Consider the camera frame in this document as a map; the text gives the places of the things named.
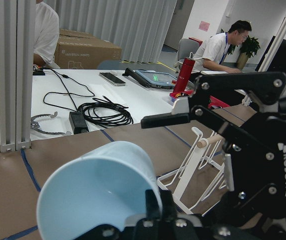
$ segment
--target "chair backrest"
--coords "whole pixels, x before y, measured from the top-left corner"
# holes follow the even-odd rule
[[[199,48],[199,43],[192,39],[182,38],[178,44],[177,60],[188,58],[190,53],[196,53]]]

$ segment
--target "blue lanyard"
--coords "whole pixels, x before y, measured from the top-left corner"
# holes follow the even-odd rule
[[[225,33],[225,47],[226,47],[226,45],[227,45],[227,33]],[[224,57],[225,57],[226,54],[227,54],[227,51],[228,51],[228,49],[224,52],[224,54],[223,54],[223,56],[222,56],[222,59],[221,59],[221,61],[219,62],[219,64],[221,64],[221,63],[223,62]]]

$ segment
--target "gray curtain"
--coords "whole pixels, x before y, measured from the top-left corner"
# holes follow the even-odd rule
[[[176,0],[46,0],[60,28],[91,33],[122,48],[122,60],[158,61]]]

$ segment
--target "pink paper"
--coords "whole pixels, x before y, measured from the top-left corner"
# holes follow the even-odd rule
[[[201,21],[201,23],[199,24],[199,29],[207,32],[208,28],[209,28],[209,23]]]

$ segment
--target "door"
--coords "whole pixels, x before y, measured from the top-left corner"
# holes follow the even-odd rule
[[[183,37],[193,4],[194,0],[177,0],[172,21],[164,41],[165,45],[178,50],[178,43]]]

